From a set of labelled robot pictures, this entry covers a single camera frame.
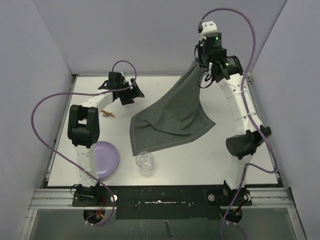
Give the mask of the grey cloth napkin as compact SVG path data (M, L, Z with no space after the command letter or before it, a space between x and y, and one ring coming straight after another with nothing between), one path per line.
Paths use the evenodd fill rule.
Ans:
M216 125L200 102L198 82L202 74L202 68L193 61L167 93L131 118L134 156L191 143Z

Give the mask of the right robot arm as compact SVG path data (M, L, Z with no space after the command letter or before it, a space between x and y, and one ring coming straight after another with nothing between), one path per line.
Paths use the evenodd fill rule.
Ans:
M241 194L237 188L245 180L244 168L265 137L271 135L271 129L264 126L257 116L251 93L244 77L244 71L237 56L227 55L222 46L220 32L207 33L195 46L198 63L208 71L206 81L216 82L224 93L231 109L236 135L226 139L228 152L233 156L228 176L225 180L229 188L222 192L223 200L232 205Z

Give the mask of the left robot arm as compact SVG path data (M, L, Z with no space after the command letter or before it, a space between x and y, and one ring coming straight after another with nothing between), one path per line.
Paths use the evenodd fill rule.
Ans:
M67 137L74 146L80 166L76 193L91 206L102 199L95 160L95 144L100 137L99 114L117 99L122 105L129 105L135 98L143 98L136 80L136 77L127 80L124 72L110 71L95 94L84 103L69 108Z

